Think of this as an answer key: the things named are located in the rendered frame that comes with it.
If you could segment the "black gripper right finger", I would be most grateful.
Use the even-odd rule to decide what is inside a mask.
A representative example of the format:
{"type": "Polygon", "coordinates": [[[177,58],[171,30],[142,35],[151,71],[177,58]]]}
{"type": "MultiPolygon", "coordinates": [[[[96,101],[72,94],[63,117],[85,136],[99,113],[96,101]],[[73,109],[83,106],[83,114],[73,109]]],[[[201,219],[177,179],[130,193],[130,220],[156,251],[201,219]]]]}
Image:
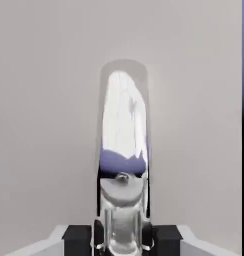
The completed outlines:
{"type": "Polygon", "coordinates": [[[187,225],[154,226],[152,256],[240,256],[198,239],[187,225]]]}

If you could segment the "pale grey cabinet door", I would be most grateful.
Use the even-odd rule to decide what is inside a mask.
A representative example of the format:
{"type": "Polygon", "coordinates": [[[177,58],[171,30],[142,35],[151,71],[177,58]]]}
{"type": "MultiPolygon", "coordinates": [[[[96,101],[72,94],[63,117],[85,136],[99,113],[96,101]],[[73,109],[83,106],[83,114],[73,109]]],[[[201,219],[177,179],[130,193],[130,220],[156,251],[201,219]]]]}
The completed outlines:
{"type": "Polygon", "coordinates": [[[95,216],[100,71],[148,71],[151,219],[242,251],[242,0],[0,0],[0,256],[95,216]]]}

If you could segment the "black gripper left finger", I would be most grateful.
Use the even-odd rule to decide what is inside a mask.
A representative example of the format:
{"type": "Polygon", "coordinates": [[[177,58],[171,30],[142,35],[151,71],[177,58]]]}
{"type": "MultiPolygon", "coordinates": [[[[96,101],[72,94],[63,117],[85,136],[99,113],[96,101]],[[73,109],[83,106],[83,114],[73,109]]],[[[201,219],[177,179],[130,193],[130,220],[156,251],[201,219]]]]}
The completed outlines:
{"type": "Polygon", "coordinates": [[[57,225],[48,238],[4,256],[92,256],[90,225],[57,225]]]}

